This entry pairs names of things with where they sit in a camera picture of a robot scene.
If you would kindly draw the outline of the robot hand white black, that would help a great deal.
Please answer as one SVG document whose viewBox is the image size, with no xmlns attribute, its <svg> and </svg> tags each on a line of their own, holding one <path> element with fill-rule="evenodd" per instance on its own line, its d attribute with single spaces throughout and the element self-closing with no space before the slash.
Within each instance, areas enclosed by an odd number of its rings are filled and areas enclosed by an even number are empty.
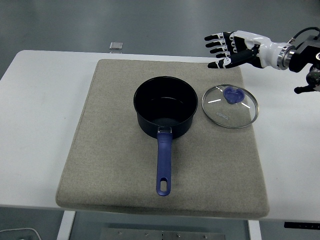
<svg viewBox="0 0 320 240">
<path fill-rule="evenodd" d="M 230 69 L 243 64 L 256 68 L 287 69 L 283 65 L 285 42 L 272 42 L 270 38 L 247 31 L 214 33 L 204 38 L 206 48 L 216 58 L 208 64 L 210 69 Z"/>
</svg>

